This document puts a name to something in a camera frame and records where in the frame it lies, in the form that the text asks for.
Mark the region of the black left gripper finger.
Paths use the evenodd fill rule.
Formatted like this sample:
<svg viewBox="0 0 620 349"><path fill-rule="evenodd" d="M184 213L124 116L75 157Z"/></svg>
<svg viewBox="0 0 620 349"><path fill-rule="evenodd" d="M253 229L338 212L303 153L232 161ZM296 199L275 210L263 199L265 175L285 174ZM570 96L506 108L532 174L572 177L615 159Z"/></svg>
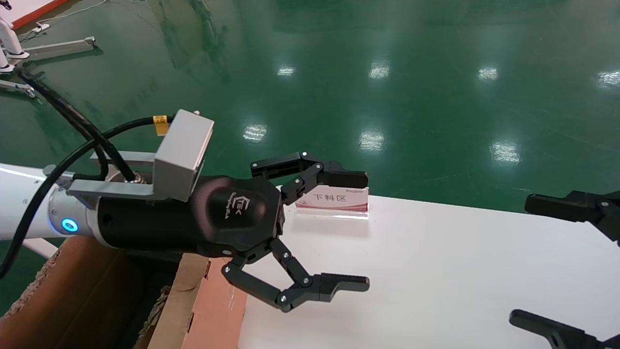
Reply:
<svg viewBox="0 0 620 349"><path fill-rule="evenodd" d="M267 180L294 175L280 188L283 204L295 203L319 185L363 189L369 183L366 172L346 170L338 161L321 161L308 152L255 161L250 164L250 170L252 177Z"/></svg>
<svg viewBox="0 0 620 349"><path fill-rule="evenodd" d="M242 268L271 253L291 278L292 285L280 290ZM224 278L234 287L246 292L275 309L290 312L305 302L331 302L338 291L366 292L370 280L365 276L321 273L310 275L284 243L275 238L258 254L235 256L222 267Z"/></svg>

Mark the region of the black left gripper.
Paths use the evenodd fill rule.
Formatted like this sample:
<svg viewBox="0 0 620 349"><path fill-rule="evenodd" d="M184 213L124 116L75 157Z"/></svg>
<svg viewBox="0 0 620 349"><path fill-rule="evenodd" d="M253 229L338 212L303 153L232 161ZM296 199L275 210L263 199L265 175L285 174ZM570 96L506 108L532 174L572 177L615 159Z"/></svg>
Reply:
<svg viewBox="0 0 620 349"><path fill-rule="evenodd" d="M97 220L115 248L259 258L283 214L281 193L263 177L202 176L186 202L102 197Z"/></svg>

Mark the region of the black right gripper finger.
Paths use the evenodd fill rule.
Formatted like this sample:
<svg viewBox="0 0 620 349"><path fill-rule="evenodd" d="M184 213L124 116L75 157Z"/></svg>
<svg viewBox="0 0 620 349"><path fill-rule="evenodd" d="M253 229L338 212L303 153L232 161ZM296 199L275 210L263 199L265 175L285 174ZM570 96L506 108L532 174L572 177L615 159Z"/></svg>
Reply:
<svg viewBox="0 0 620 349"><path fill-rule="evenodd" d="M609 240L620 242L620 192L572 191L566 197L530 194L525 212L569 222L589 222Z"/></svg>
<svg viewBox="0 0 620 349"><path fill-rule="evenodd" d="M523 331L542 336L549 342L552 349L618 349L620 347L619 334L600 341L582 329L520 309L511 311L509 323Z"/></svg>

